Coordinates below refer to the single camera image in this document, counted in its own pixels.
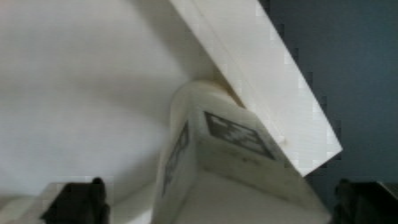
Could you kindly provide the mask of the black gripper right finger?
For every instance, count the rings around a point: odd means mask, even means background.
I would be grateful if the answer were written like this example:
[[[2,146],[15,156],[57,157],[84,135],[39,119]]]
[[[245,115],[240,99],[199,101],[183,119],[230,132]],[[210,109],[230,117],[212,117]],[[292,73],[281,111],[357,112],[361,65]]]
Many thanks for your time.
[[[398,224],[398,183],[340,181],[331,224]]]

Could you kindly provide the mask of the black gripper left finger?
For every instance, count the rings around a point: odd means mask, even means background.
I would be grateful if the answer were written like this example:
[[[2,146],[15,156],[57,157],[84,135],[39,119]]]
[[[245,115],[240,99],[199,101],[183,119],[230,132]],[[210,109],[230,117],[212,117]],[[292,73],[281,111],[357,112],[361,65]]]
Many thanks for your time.
[[[68,183],[41,215],[45,224],[110,224],[107,188],[100,177],[89,183]]]

